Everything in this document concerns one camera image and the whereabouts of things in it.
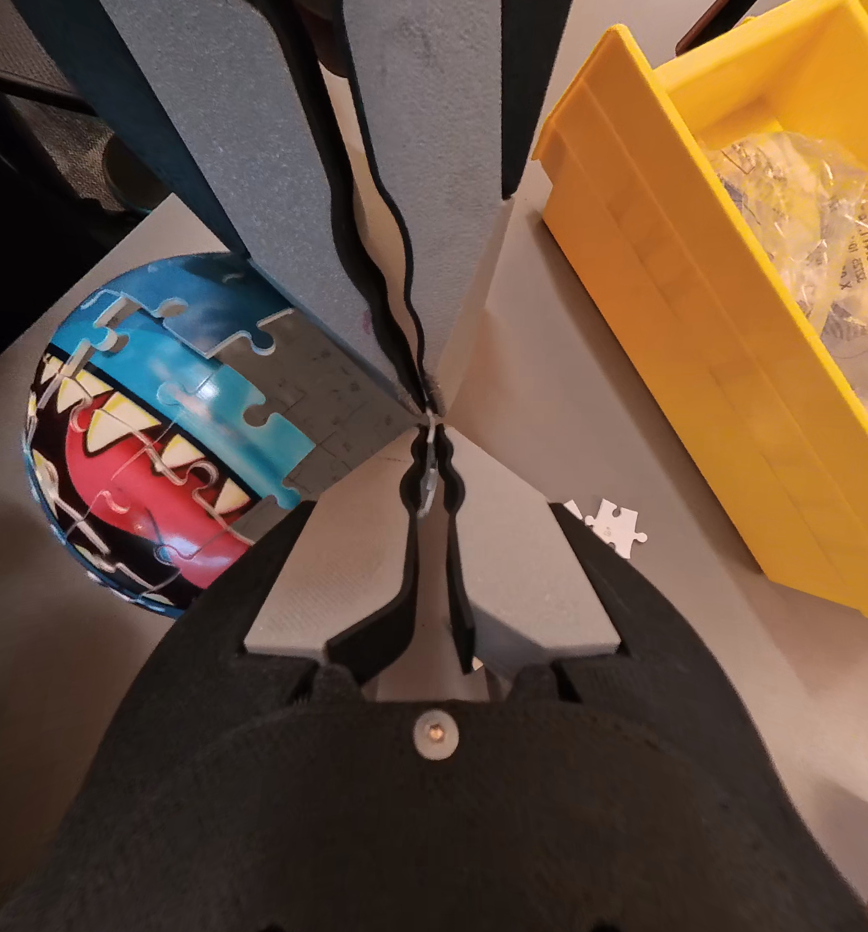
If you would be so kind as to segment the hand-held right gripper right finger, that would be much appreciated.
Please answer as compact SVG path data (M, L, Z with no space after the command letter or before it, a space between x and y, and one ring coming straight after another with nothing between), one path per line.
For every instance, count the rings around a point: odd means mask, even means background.
M451 635L464 673L612 654L621 639L548 499L453 428L435 449Z

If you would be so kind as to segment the black mesh chair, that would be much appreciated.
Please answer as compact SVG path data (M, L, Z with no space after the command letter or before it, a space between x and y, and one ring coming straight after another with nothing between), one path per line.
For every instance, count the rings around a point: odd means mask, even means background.
M91 216L148 216L169 189L119 140L0 1L0 158Z

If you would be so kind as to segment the clear plastic bag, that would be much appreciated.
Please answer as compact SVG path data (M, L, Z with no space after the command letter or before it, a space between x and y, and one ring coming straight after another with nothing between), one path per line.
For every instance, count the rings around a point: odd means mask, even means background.
M868 169L836 142L787 132L707 159L868 413Z

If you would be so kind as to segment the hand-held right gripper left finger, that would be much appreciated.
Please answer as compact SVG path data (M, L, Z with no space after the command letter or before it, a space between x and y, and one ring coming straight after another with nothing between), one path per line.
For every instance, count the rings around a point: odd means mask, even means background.
M365 684L410 645L428 428L324 492L246 635L246 651L343 666Z

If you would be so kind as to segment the yellow plastic bin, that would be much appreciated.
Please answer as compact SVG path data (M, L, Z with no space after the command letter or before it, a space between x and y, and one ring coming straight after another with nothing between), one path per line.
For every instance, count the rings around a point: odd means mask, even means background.
M868 617L868 202L802 310L709 155L790 132L868 175L868 2L787 2L657 68L610 27L535 147L544 221L766 576Z

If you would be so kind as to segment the blue monster puzzle ball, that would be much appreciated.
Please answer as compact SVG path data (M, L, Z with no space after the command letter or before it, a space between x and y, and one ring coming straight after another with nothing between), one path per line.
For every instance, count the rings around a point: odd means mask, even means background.
M418 417L233 253L159 259L51 337L24 456L55 536L176 618L303 500Z

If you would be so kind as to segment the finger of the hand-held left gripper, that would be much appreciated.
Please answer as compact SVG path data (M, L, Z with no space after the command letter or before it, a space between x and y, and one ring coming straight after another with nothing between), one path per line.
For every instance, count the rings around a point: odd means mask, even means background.
M421 374L444 416L513 204L502 196L501 2L344 1L335 20L373 180L404 242Z
M353 169L294 4L103 6L253 265L423 413L423 379L360 237Z

